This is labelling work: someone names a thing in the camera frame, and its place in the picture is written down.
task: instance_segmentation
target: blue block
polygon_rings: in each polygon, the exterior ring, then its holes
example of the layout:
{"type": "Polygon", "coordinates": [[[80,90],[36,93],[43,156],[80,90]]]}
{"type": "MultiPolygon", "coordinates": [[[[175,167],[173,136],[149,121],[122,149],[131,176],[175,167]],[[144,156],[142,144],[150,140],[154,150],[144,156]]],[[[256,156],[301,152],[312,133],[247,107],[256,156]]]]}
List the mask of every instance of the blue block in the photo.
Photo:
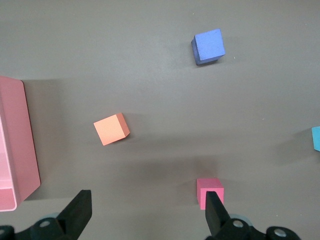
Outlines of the blue block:
{"type": "Polygon", "coordinates": [[[313,148],[320,151],[320,126],[315,126],[312,129],[313,148]]]}
{"type": "Polygon", "coordinates": [[[213,62],[226,54],[220,28],[195,35],[191,45],[197,65],[213,62]]]}

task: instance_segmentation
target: cube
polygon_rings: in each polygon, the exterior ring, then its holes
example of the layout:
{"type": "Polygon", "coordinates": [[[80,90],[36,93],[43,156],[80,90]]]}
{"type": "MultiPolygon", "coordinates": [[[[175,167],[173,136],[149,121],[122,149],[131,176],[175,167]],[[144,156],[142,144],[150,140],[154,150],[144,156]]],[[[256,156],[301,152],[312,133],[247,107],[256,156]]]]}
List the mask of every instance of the cube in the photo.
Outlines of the cube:
{"type": "Polygon", "coordinates": [[[15,210],[39,186],[24,83],[0,76],[0,212],[15,210]]]}
{"type": "Polygon", "coordinates": [[[103,146],[124,139],[130,133],[122,113],[97,121],[94,127],[103,146]]]}
{"type": "Polygon", "coordinates": [[[320,151],[320,126],[311,128],[314,150],[320,151]]]}
{"type": "Polygon", "coordinates": [[[196,197],[201,210],[206,210],[207,192],[216,192],[221,202],[224,203],[225,188],[218,178],[198,178],[196,180],[196,197]]]}
{"type": "Polygon", "coordinates": [[[220,28],[195,35],[191,45],[197,65],[216,61],[226,54],[220,28]]]}

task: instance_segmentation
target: gray floor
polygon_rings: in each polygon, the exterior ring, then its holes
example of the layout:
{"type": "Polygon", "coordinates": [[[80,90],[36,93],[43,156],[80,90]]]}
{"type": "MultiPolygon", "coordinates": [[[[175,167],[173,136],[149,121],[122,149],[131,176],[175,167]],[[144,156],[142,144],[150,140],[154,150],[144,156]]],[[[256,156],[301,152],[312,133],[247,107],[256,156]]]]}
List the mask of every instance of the gray floor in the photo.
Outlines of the gray floor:
{"type": "Polygon", "coordinates": [[[0,1],[0,74],[25,83],[42,184],[17,231],[91,189],[80,239],[202,240],[196,178],[259,231],[319,239],[320,1],[0,1]],[[195,34],[226,55],[198,67],[195,34]],[[102,146],[93,122],[123,112],[102,146]]]}

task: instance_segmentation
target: blue cube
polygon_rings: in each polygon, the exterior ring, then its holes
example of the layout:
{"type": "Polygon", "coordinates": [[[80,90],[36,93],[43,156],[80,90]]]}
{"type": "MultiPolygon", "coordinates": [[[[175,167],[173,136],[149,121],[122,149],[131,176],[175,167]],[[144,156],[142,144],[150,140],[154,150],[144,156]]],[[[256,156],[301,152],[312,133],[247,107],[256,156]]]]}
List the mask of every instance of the blue cube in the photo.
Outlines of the blue cube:
{"type": "Polygon", "coordinates": [[[320,151],[320,126],[315,126],[312,129],[313,148],[320,151]]]}
{"type": "Polygon", "coordinates": [[[191,45],[197,65],[216,61],[226,54],[220,28],[195,35],[191,45]]]}

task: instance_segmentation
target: cyan cube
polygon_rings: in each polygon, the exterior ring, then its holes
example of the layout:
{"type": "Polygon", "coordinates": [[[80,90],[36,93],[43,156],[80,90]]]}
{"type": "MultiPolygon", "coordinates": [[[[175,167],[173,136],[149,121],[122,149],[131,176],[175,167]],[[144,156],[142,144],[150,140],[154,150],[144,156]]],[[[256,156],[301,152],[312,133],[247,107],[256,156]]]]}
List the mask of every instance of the cyan cube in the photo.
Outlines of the cyan cube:
{"type": "Polygon", "coordinates": [[[320,151],[320,126],[311,128],[314,150],[320,151]]]}
{"type": "Polygon", "coordinates": [[[197,65],[216,61],[226,54],[220,28],[195,35],[191,45],[197,65]]]}

